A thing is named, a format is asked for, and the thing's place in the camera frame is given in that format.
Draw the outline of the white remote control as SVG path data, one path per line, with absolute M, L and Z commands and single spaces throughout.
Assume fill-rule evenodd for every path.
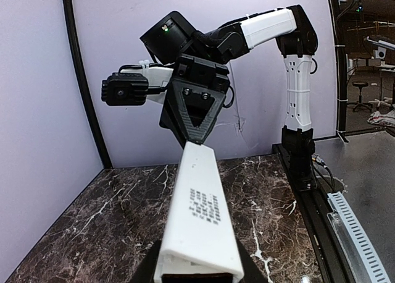
M 239 282 L 244 270 L 215 152 L 186 142 L 154 282 Z

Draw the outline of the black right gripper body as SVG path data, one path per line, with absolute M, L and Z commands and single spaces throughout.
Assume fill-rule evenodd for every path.
M 228 67 L 207 59 L 182 54 L 174 63 L 174 76 L 211 90 L 226 93 L 230 86 Z

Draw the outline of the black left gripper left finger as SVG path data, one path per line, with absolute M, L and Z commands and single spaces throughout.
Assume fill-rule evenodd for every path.
M 129 283 L 153 283 L 162 241 L 156 240 L 138 265 Z

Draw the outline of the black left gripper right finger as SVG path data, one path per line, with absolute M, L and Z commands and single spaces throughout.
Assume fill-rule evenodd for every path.
M 238 245 L 238 250 L 244 271 L 244 277 L 240 280 L 243 283 L 268 283 L 268 279 L 261 273 L 250 254 L 243 245 Z

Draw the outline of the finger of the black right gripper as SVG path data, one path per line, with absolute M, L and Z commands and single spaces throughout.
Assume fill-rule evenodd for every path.
M 168 84 L 166 95 L 172 99 L 174 111 L 178 106 L 187 142 L 203 144 L 217 121 L 226 94 L 174 78 Z
M 164 129 L 169 129 L 177 139 L 177 142 L 180 144 L 181 148 L 184 149 L 187 142 L 185 126 L 179 116 L 178 106 L 175 106 L 176 108 L 174 111 L 171 102 L 172 99 L 166 95 L 160 115 L 159 125 Z

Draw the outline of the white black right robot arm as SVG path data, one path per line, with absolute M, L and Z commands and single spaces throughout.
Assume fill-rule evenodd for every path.
M 173 11 L 141 36 L 152 64 L 143 67 L 145 93 L 164 94 L 161 127 L 181 146 L 202 145 L 223 108 L 247 89 L 251 118 L 235 123 L 244 147 L 227 141 L 222 154 L 257 155 L 280 142 L 286 174 L 301 190 L 314 184 L 310 71 L 318 40 L 299 5 L 231 20 L 201 32 Z

